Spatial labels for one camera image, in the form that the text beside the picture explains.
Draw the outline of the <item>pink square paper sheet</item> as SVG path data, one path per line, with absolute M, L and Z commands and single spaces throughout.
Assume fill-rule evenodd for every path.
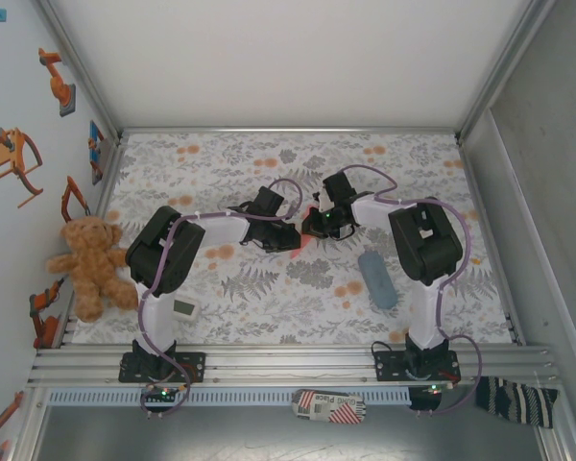
M 302 215 L 302 222 L 303 223 L 304 223 L 305 219 L 309 216 L 310 211 L 314 208 L 315 208 L 314 205 L 309 205 L 307 207 L 306 211 Z M 307 246 L 307 244 L 311 241 L 311 239 L 312 239 L 311 235 L 306 234 L 304 232 L 304 230 L 301 230 L 300 231 L 300 246 L 290 253 L 290 258 L 291 259 L 297 258 L 300 255 L 300 253 L 304 250 L 304 248 Z

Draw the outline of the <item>floral printed tablecloth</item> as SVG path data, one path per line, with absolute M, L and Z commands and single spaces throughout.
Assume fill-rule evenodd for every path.
M 478 212 L 458 146 L 449 134 L 132 133 L 121 157 L 106 218 L 129 245 L 163 205 L 183 214 L 210 212 L 254 198 L 271 185 L 304 213 L 322 181 L 345 169 L 357 191 L 397 183 L 395 196 L 433 196 L 465 218 L 472 246 L 466 271 L 444 292 L 443 325 L 480 343 L 511 339 Z M 380 253 L 398 294 L 378 309 L 358 266 Z M 187 344 L 399 343 L 413 320 L 413 283 L 400 268 L 393 238 L 360 228 L 341 242 L 311 239 L 300 255 L 268 254 L 252 244 L 198 252 L 182 298 L 201 312 L 180 322 Z

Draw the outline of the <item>blue fabric case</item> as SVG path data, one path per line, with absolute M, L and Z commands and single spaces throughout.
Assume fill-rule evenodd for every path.
M 380 253 L 365 251 L 358 257 L 358 266 L 373 304 L 382 310 L 394 308 L 398 294 Z

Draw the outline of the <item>white digital timer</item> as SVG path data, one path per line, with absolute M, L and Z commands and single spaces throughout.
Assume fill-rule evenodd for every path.
M 193 324 L 201 312 L 200 305 L 191 299 L 176 297 L 173 306 L 174 318 L 180 322 Z

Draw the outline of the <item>red striped printed package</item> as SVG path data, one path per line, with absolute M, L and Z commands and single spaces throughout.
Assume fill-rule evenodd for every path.
M 299 389 L 293 393 L 291 404 L 298 418 L 313 422 L 359 425 L 367 414 L 362 397 L 341 392 Z

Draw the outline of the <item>brown teddy bear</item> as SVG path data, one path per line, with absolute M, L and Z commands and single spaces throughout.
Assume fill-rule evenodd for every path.
M 118 246 L 122 230 L 97 216 L 85 216 L 66 223 L 60 235 L 69 252 L 51 257 L 46 269 L 71 278 L 74 313 L 84 323 L 99 320 L 104 300 L 125 311 L 138 308 L 138 294 L 131 282 L 116 271 L 126 266 L 126 250 Z

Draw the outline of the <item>blue orange machine sticker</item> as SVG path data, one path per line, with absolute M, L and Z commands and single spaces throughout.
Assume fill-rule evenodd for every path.
M 89 123 L 88 152 L 91 166 L 92 184 L 96 185 L 104 176 L 108 160 L 108 148 L 110 145 L 105 139 L 98 125 L 91 120 Z

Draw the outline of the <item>small green-lit circuit board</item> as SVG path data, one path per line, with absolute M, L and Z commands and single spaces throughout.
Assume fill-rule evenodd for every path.
M 455 384 L 452 382 L 439 383 L 439 384 L 426 384 L 422 386 L 415 386 L 414 393 L 417 396 L 438 396 L 446 391 L 452 391 Z
M 152 386 L 144 394 L 144 400 L 150 403 L 174 404 L 186 390 L 187 388 L 183 385 L 179 387 Z

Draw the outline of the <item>black white striped knit cloth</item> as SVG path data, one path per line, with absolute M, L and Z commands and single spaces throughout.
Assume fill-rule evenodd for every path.
M 558 396 L 556 389 L 484 376 L 476 387 L 475 403 L 489 414 L 512 423 L 552 428 L 553 407 Z

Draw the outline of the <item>orange grey gripper sticker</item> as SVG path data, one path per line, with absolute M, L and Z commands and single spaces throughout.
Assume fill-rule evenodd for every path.
M 28 148 L 35 160 L 35 164 L 27 167 L 25 164 L 24 151 Z M 8 168 L 0 173 L 0 180 L 13 174 L 29 192 L 29 197 L 17 207 L 22 208 L 35 197 L 39 196 L 42 188 L 34 187 L 28 175 L 43 165 L 42 156 L 33 140 L 18 128 L 4 130 L 0 127 L 0 167 L 7 165 Z

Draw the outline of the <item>aluminium extrusion frame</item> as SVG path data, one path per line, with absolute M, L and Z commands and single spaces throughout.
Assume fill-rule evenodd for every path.
M 493 266 L 501 277 L 501 294 L 519 344 L 481 348 L 486 371 L 514 380 L 558 388 L 561 396 L 551 429 L 534 428 L 519 437 L 508 424 L 466 407 L 454 423 L 445 418 L 402 416 L 396 410 L 380 417 L 374 428 L 358 432 L 353 441 L 323 428 L 308 429 L 301 440 L 293 435 L 295 422 L 282 418 L 278 406 L 268 406 L 260 421 L 241 426 L 236 421 L 214 424 L 209 433 L 194 431 L 163 435 L 157 428 L 129 423 L 107 430 L 110 441 L 137 449 L 159 451 L 196 447 L 203 459 L 216 459 L 223 449 L 242 460 L 334 461 L 410 459 L 481 459 L 495 461 L 500 449 L 524 454 L 536 443 L 542 461 L 576 461 L 576 330 L 553 280 L 553 273 L 524 200 L 520 183 L 490 106 L 530 40 L 555 7 L 555 0 L 528 0 L 499 61 L 485 82 L 467 119 L 459 126 L 430 124 L 372 125 L 371 133 L 451 134 L 467 165 L 467 181 L 477 210 L 490 219 L 498 201 L 483 181 L 477 158 L 499 173 L 506 185 L 502 203 L 520 219 L 521 231 L 504 243 L 498 226 L 486 224 L 485 240 Z M 196 387 L 388 387 L 374 379 L 372 357 L 362 346 L 209 346 L 207 375 Z

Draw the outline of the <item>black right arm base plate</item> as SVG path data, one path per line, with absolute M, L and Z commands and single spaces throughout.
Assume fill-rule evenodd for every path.
M 409 369 L 405 351 L 377 351 L 373 359 L 378 381 L 459 382 L 462 378 L 455 351 L 449 351 L 439 362 L 417 373 Z

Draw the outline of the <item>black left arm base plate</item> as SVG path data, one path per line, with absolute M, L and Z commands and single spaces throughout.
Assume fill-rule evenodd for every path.
M 176 352 L 173 359 L 186 371 L 191 382 L 204 380 L 205 354 L 203 352 Z M 121 383 L 185 382 L 185 377 L 174 364 L 160 356 L 146 352 L 126 352 L 119 364 L 118 381 Z

